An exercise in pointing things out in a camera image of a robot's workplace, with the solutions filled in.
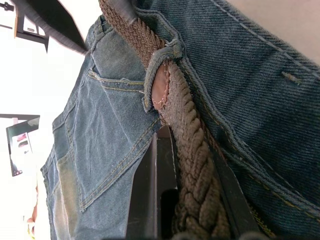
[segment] white wall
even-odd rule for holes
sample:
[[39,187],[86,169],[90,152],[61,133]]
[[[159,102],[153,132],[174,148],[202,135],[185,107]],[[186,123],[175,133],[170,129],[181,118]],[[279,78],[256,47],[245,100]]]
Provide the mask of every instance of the white wall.
[[[85,38],[89,27],[101,14],[98,1],[88,4],[86,0],[62,0],[61,3],[71,13]],[[12,19],[14,21],[14,15],[12,18],[0,9],[0,24],[9,25]],[[84,56],[52,38],[46,53],[43,44],[14,39],[13,34],[13,30],[0,27],[0,114],[40,115],[39,130],[31,142],[33,158],[39,169],[47,160],[53,144],[52,121],[64,109]],[[17,205],[24,202],[23,198],[19,199],[23,181],[19,176],[11,177],[5,132],[8,124],[10,122],[0,121],[0,239],[21,240],[22,234],[17,230],[21,225],[21,211],[17,210]],[[45,240],[50,237],[46,195],[43,183],[38,184],[38,219],[44,224],[36,231],[38,239]]]

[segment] jeans pocket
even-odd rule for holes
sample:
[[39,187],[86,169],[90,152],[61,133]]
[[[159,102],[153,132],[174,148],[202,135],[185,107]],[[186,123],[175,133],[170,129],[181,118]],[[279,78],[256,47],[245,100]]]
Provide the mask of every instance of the jeans pocket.
[[68,133],[81,212],[123,177],[160,128],[158,114],[144,111],[143,96],[143,81],[104,78],[93,70],[88,73],[74,116],[70,115],[74,123],[69,124]]

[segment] blue denim jeans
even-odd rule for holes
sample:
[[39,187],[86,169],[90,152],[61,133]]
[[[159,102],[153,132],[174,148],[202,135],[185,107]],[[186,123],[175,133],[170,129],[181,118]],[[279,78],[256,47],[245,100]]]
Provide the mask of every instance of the blue denim jeans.
[[132,181],[160,128],[151,86],[174,59],[249,204],[277,235],[320,233],[320,68],[223,0],[139,0],[167,41],[145,71],[101,16],[43,166],[51,239],[126,235]]

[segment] brown braided belt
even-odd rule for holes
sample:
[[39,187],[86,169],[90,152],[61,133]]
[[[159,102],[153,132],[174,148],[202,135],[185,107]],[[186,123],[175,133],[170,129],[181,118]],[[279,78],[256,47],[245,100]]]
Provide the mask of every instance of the brown braided belt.
[[[107,1],[99,0],[103,15],[135,49],[147,68],[153,53],[165,46],[164,40],[139,18],[128,25]],[[161,94],[154,94],[155,85],[160,86]],[[181,189],[172,221],[173,234],[188,232],[201,239],[228,238],[229,223],[205,133],[184,74],[172,60],[163,63],[157,71],[152,102],[162,122],[171,127],[177,145]]]

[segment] jeans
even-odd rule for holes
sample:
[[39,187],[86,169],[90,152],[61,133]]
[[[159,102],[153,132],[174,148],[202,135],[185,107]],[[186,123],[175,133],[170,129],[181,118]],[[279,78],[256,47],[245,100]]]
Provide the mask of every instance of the jeans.
[[166,58],[184,73],[261,228],[318,236],[320,68],[223,0],[139,0],[136,11],[166,47],[145,71],[103,16],[90,28],[41,169],[51,238],[125,237],[133,176],[161,126],[150,96]]

